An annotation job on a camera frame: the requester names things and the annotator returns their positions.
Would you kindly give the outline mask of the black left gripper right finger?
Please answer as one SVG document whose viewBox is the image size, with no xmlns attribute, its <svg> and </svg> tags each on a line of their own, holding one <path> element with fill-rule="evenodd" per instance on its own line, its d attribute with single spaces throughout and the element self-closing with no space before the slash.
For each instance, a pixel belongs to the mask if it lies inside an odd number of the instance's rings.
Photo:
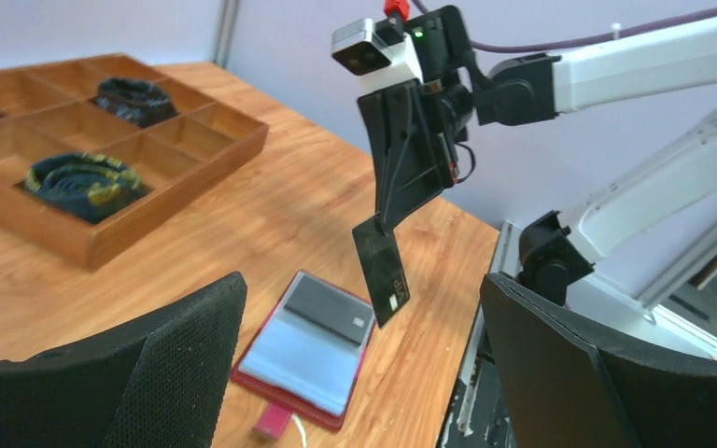
<svg viewBox="0 0 717 448">
<path fill-rule="evenodd" d="M 717 360 L 645 342 L 502 273 L 480 287 L 521 447 L 717 447 Z"/>
</svg>

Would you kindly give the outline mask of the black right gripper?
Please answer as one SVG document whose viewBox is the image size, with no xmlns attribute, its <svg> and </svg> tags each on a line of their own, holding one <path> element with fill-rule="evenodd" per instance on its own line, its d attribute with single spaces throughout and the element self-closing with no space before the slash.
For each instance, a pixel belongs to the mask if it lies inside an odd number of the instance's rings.
<svg viewBox="0 0 717 448">
<path fill-rule="evenodd" d="M 459 9 L 431 11 L 424 31 L 420 62 L 425 81 L 437 81 L 440 93 L 408 80 L 357 99 L 373 157 L 373 219 L 383 234 L 456 184 L 452 136 L 468 140 L 473 104 L 458 71 L 473 52 Z"/>
</svg>

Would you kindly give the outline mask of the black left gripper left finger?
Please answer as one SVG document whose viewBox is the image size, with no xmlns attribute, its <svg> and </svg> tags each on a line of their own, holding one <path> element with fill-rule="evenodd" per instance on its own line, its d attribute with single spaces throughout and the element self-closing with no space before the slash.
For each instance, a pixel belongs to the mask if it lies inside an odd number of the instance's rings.
<svg viewBox="0 0 717 448">
<path fill-rule="evenodd" d="M 0 447 L 208 447 L 247 286 L 226 276 L 74 343 L 0 361 Z"/>
</svg>

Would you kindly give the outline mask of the red card holder wallet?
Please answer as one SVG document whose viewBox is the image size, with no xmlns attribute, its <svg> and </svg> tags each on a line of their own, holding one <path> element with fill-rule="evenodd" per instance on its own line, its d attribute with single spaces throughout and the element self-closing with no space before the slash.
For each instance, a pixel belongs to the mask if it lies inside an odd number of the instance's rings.
<svg viewBox="0 0 717 448">
<path fill-rule="evenodd" d="M 284 305 L 301 273 L 328 282 L 305 270 L 295 273 L 236 361 L 231 380 L 315 425 L 336 432 L 343 427 L 372 338 L 375 316 L 364 343 L 355 346 L 286 311 Z"/>
</svg>

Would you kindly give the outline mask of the black VIP credit card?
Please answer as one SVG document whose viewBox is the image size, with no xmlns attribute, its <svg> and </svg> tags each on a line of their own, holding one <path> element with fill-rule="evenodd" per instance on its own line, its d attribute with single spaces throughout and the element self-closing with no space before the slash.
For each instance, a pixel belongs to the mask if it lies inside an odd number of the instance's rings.
<svg viewBox="0 0 717 448">
<path fill-rule="evenodd" d="M 298 276 L 284 309 L 355 346 L 364 343 L 374 318 L 365 301 L 307 273 Z"/>
</svg>

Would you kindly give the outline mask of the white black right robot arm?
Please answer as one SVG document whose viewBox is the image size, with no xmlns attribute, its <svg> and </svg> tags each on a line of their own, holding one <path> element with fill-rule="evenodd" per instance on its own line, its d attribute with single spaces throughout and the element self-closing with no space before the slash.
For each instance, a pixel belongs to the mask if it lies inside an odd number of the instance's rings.
<svg viewBox="0 0 717 448">
<path fill-rule="evenodd" d="M 332 55 L 359 80 L 375 178 L 361 257 L 372 300 L 408 297 L 391 235 L 439 196 L 491 224 L 510 220 L 517 280 L 561 304 L 609 267 L 642 289 L 688 234 L 642 273 L 612 253 L 717 191 L 717 8 L 620 34 L 504 49 L 487 69 L 454 6 L 358 22 Z"/>
</svg>

